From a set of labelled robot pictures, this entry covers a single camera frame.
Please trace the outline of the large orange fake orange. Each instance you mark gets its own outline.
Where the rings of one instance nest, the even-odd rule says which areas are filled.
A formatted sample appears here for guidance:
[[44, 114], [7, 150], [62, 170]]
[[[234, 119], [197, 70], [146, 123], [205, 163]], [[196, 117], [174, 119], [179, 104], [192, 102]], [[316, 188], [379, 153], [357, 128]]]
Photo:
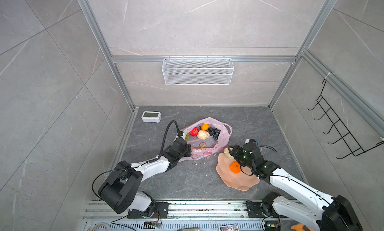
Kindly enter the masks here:
[[238, 174], [242, 172], [242, 166], [238, 162], [234, 161], [230, 164], [230, 171], [234, 174]]

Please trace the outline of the pink printed plastic bag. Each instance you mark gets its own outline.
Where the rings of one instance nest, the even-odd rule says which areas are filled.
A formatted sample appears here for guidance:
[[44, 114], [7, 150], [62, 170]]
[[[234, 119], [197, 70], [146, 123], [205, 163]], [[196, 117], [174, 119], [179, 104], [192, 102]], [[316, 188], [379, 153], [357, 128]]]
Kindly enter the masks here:
[[[183, 128], [183, 137], [186, 138], [186, 134], [188, 134], [194, 127], [198, 127], [201, 130], [203, 124], [208, 124], [210, 127], [220, 129], [221, 133], [219, 139], [215, 141], [209, 138], [203, 141], [198, 139], [197, 136], [191, 136], [187, 140], [187, 143], [191, 145], [192, 155], [190, 157], [182, 158], [181, 161], [196, 161], [202, 158], [207, 158], [212, 154], [223, 151], [229, 143], [229, 139], [233, 133], [233, 128], [229, 124], [220, 122], [212, 117], [202, 119], [190, 126]], [[206, 147], [199, 149], [199, 147], [201, 147], [203, 144], [206, 144]]]

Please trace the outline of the red fake apple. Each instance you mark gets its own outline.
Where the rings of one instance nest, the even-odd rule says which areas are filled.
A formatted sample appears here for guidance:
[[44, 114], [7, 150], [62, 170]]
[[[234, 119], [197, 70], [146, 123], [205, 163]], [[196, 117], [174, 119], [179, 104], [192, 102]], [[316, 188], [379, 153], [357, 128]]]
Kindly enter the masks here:
[[199, 133], [200, 129], [198, 127], [194, 127], [190, 132], [189, 134], [192, 136], [192, 137], [196, 137]]

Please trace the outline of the peach scalloped plastic bowl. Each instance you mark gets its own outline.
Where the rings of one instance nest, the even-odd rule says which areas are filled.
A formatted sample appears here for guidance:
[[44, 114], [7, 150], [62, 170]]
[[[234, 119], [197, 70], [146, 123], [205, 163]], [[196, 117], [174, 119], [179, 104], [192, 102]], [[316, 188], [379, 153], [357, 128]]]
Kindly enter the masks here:
[[233, 173], [230, 170], [230, 165], [234, 161], [235, 160], [229, 159], [225, 153], [220, 153], [218, 156], [216, 170], [225, 185], [240, 191], [248, 191], [251, 187], [260, 182], [260, 179], [256, 176], [248, 176], [248, 174], [251, 173], [251, 170], [247, 167], [242, 168], [245, 174], [242, 171], [237, 174]]

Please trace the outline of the small orange fake tangerine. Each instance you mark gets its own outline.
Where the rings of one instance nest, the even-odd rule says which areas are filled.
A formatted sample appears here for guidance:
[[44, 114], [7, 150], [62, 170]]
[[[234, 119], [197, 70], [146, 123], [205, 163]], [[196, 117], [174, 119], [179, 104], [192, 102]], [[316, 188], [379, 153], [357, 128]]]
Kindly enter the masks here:
[[203, 130], [203, 131], [206, 131], [206, 130], [209, 129], [209, 127], [210, 127], [210, 126], [209, 126], [208, 124], [203, 124], [203, 125], [202, 125], [202, 130]]

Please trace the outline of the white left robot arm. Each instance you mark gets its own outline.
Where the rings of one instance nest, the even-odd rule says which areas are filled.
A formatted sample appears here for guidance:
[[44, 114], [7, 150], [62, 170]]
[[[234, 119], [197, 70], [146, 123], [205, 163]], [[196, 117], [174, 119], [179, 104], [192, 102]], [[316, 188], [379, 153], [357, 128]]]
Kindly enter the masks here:
[[100, 186], [97, 196], [117, 214], [136, 210], [142, 216], [150, 217], [155, 211], [156, 201], [147, 193], [139, 192], [141, 183], [173, 169], [182, 158], [191, 155], [191, 145], [178, 137], [156, 158], [133, 164], [121, 161], [113, 170], [105, 172], [108, 177]]

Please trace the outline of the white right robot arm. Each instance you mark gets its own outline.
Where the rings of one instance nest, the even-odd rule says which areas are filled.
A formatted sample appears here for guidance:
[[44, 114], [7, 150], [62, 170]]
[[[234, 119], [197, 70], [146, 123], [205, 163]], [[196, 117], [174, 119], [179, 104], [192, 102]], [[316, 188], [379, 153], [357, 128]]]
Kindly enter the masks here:
[[242, 168], [249, 168], [253, 176], [295, 198], [291, 201], [277, 192], [266, 195], [258, 208], [266, 218], [288, 217], [314, 231], [363, 230], [348, 199], [323, 193], [264, 159], [254, 139], [248, 139], [243, 146], [229, 146], [228, 151]]

